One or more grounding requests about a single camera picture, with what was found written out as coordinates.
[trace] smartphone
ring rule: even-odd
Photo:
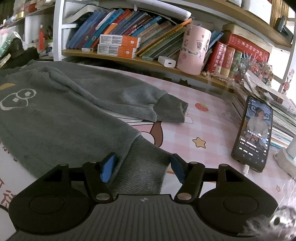
[[[273,111],[266,103],[248,96],[231,157],[263,172],[270,146]]]

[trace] ribbed cuff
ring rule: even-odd
[[[188,103],[173,95],[165,94],[158,100],[153,109],[158,121],[183,123],[185,121],[184,115],[187,107]]]
[[[138,136],[109,187],[112,194],[159,194],[170,155]]]

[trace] white lamp base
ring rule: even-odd
[[[285,147],[274,155],[274,159],[283,171],[296,178],[296,162],[288,155]]]

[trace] white logo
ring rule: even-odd
[[[146,201],[148,201],[148,198],[143,197],[143,198],[141,198],[140,200],[141,200],[142,202],[146,202]]]
[[[28,106],[29,101],[28,99],[34,97],[36,95],[36,91],[33,89],[22,89],[17,93],[12,93],[8,96],[6,96],[2,101],[0,101],[0,108],[1,110],[11,110],[14,108],[20,108],[20,106],[14,106],[14,107],[6,107],[3,105],[3,101],[6,100],[9,96],[15,95],[15,98],[12,99],[13,102],[17,103],[19,100],[25,100],[26,101],[26,105]]]

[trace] pink cup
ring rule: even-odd
[[[210,38],[211,31],[187,24],[177,69],[187,74],[200,75]]]

